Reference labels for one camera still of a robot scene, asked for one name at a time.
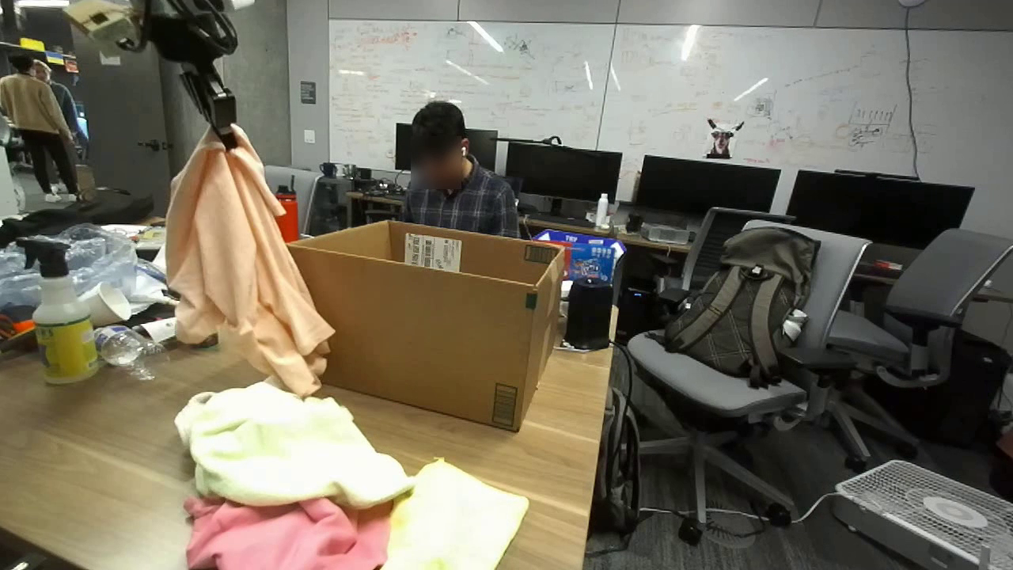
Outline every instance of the clothing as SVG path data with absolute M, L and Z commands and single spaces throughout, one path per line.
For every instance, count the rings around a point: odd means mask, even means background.
M 343 514 L 328 499 L 250 511 L 189 499 L 189 570 L 377 570 L 386 551 L 386 511 Z
M 404 468 L 377 453 L 334 398 L 254 383 L 197 393 L 173 422 L 201 498 L 247 508 L 333 498 L 367 511 L 409 490 Z
M 481 236 L 515 236 L 515 194 L 505 176 L 481 167 L 474 188 L 429 188 L 424 175 L 409 185 L 404 221 L 463 229 Z
M 13 72 L 0 80 L 0 115 L 18 129 L 73 138 L 49 87 L 33 76 Z
M 237 148 L 213 134 L 173 176 L 169 206 L 169 281 L 180 296 L 176 335 L 201 342 L 231 326 L 245 358 L 292 393 L 315 393 L 333 326 L 315 314 L 264 181 L 264 162 L 234 127 Z
M 391 511 L 382 570 L 495 570 L 526 511 L 526 498 L 429 462 Z
M 25 153 L 32 155 L 32 175 L 45 194 L 49 194 L 49 166 L 57 162 L 67 194 L 75 194 L 75 166 L 70 158 L 67 138 L 55 134 L 18 129 Z

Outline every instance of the open cardboard box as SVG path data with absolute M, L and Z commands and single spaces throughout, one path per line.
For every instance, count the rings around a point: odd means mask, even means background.
M 334 326 L 328 383 L 520 431 L 556 342 L 561 246 L 377 221 L 292 255 Z

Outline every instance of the plastic bag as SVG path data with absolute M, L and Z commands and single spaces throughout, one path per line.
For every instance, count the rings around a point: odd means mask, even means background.
M 116 288 L 128 304 L 128 314 L 164 301 L 164 280 L 157 272 L 141 268 L 132 243 L 124 239 L 100 236 L 96 225 L 75 225 L 60 230 L 57 239 L 70 242 L 67 267 L 75 296 L 96 297 L 100 288 Z M 33 312 L 37 307 L 37 268 L 25 268 L 25 255 L 18 243 L 0 251 L 0 312 Z

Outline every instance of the paper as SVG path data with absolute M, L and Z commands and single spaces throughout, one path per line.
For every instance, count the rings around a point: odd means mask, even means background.
M 463 242 L 433 236 L 404 236 L 404 263 L 438 272 L 463 272 Z

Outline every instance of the chair wheel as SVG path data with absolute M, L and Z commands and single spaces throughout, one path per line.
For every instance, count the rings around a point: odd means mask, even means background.
M 765 519 L 771 525 L 790 525 L 790 514 L 784 508 L 778 508 L 778 504 L 765 508 Z
M 700 544 L 704 540 L 704 528 L 696 519 L 682 519 L 680 528 L 676 528 L 676 540 L 682 540 L 687 544 Z
M 864 460 L 864 455 L 848 455 L 848 460 L 846 460 L 846 468 L 864 472 L 864 468 L 866 468 L 866 460 Z

